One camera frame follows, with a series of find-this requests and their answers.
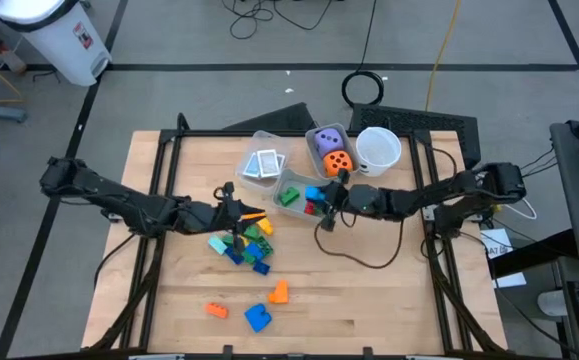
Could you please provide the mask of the grey rounded object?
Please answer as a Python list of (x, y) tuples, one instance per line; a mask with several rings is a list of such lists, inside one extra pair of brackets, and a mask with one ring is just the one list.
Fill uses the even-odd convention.
[(547, 316), (565, 317), (568, 315), (562, 289), (540, 293), (537, 297), (537, 306)]

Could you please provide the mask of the clear plastic bin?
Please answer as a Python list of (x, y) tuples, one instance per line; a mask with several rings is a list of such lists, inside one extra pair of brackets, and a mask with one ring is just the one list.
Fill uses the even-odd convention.
[(258, 130), (249, 139), (245, 151), (241, 156), (241, 159), (236, 166), (235, 174), (240, 179), (241, 183), (255, 191), (259, 191), (263, 194), (271, 194), (276, 186), (278, 178), (280, 177), (283, 170), (280, 170), (280, 174), (274, 177), (262, 178), (252, 178), (243, 175), (243, 170), (253, 152), (258, 152), (259, 150), (269, 150), (273, 149), (276, 151), (277, 155), (282, 154), (286, 156), (285, 166), (288, 163), (291, 154), (291, 144), (288, 138), (280, 137), (269, 132)]

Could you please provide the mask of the black flat panel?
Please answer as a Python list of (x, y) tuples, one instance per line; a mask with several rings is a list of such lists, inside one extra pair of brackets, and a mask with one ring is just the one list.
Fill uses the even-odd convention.
[(306, 131), (316, 127), (316, 123), (304, 102), (259, 115), (228, 127), (233, 131)]

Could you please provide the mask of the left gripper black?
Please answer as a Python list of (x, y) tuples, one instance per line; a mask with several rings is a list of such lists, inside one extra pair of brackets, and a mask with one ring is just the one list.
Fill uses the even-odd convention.
[[(183, 233), (201, 234), (215, 231), (230, 231), (233, 235), (233, 246), (236, 250), (243, 249), (243, 240), (239, 238), (242, 229), (242, 215), (260, 215), (265, 210), (245, 205), (233, 197), (235, 187), (233, 182), (226, 182), (214, 190), (218, 201), (216, 206), (199, 201), (191, 201), (183, 210)], [(260, 218), (245, 219), (241, 223), (246, 229), (255, 225)]]

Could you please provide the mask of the large orange peg block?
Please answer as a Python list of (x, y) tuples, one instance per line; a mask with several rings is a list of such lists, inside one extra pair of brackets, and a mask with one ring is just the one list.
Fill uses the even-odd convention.
[(268, 302), (272, 304), (286, 304), (289, 302), (288, 282), (280, 280), (275, 289), (268, 294)]

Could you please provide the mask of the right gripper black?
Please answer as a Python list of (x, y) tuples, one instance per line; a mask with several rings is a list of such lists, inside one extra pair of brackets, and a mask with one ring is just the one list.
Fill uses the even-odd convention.
[(332, 180), (327, 185), (321, 187), (320, 192), (322, 197), (325, 198), (324, 206), (321, 204), (315, 204), (314, 210), (316, 216), (324, 216), (321, 220), (321, 228), (323, 230), (333, 230), (335, 227), (335, 216), (339, 214), (343, 224), (352, 228), (354, 222), (347, 222), (342, 215), (348, 202), (349, 191), (345, 188), (350, 178), (350, 173), (347, 170), (341, 169), (338, 172), (337, 178)]

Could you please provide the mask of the large blue notched block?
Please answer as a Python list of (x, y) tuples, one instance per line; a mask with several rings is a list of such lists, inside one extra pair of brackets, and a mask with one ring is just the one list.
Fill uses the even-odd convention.
[(271, 314), (266, 310), (265, 305), (262, 303), (252, 306), (244, 313), (244, 315), (255, 333), (261, 332), (272, 321)]

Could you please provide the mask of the grey plastic bin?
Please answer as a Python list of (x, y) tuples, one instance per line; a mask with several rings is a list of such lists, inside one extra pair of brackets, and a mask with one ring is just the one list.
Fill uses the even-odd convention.
[(323, 179), (333, 178), (333, 177), (327, 177), (326, 176), (325, 171), (324, 171), (324, 166), (323, 166), (323, 158), (321, 158), (319, 156), (319, 154), (316, 150), (315, 141), (314, 141), (314, 135), (318, 131), (323, 130), (325, 128), (335, 128), (340, 132), (340, 135), (341, 135), (343, 142), (344, 142), (344, 149), (343, 150), (346, 151), (350, 155), (350, 157), (353, 161), (353, 171), (349, 172), (349, 173), (353, 174), (353, 173), (357, 172), (359, 170), (359, 159), (358, 159), (358, 156), (357, 156), (356, 151), (355, 151), (354, 141), (348, 136), (346, 129), (341, 124), (332, 124), (332, 125), (326, 125), (324, 127), (311, 129), (305, 135), (307, 148), (309, 151), (309, 156), (312, 160), (316, 174), (320, 178), (323, 178)]
[[(293, 216), (312, 223), (319, 223), (322, 219), (322, 215), (311, 215), (304, 212), (307, 203), (305, 198), (305, 189), (308, 186), (322, 187), (329, 183), (330, 180), (307, 177), (290, 169), (284, 169), (278, 178), (274, 189), (272, 196), (273, 204), (278, 211), (284, 215)], [(280, 201), (280, 195), (290, 187), (295, 188), (299, 192), (299, 198), (285, 206)]]

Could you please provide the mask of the blue patterned card deck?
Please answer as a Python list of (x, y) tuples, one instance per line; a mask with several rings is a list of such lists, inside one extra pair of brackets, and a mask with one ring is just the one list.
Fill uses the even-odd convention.
[(257, 152), (259, 171), (262, 178), (274, 177), (280, 174), (277, 153), (273, 149)]

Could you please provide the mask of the white trash bin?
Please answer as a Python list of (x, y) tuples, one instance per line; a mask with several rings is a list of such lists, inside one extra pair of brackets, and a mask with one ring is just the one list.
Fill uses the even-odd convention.
[(20, 33), (66, 80), (88, 87), (112, 62), (88, 0), (0, 0), (0, 22)]

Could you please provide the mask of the black perforated panel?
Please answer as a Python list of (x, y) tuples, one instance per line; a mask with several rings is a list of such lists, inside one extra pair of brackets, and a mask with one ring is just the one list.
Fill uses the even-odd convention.
[(471, 169), (481, 161), (478, 124), (474, 117), (358, 105), (353, 110), (349, 129), (361, 131), (366, 127), (384, 127), (394, 133), (414, 130), (454, 131), (458, 136), (465, 167)]

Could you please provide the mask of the small orange long brick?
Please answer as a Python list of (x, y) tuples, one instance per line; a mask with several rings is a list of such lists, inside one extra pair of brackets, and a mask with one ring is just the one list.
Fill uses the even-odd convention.
[(221, 319), (226, 319), (229, 315), (229, 310), (227, 307), (214, 302), (206, 303), (204, 305), (204, 310), (207, 314)]

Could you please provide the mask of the purple foam die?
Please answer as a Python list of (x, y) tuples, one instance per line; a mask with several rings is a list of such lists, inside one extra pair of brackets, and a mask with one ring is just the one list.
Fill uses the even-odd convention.
[(340, 132), (335, 128), (325, 128), (314, 135), (315, 147), (321, 158), (327, 154), (344, 149)]

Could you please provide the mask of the orange foam die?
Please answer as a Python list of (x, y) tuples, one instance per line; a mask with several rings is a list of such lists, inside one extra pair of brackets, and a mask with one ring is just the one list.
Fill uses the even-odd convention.
[(327, 177), (336, 177), (341, 169), (353, 171), (353, 161), (344, 150), (332, 151), (323, 157), (324, 171)]

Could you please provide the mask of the white paper sheet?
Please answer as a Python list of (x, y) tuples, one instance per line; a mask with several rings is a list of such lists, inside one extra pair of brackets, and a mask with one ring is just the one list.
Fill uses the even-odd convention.
[(504, 229), (482, 230), (481, 239), (487, 248), (489, 259), (494, 259), (514, 250)]
[(492, 285), (495, 288), (511, 288), (525, 286), (527, 284), (526, 278), (522, 272), (511, 275), (506, 275), (492, 280)]

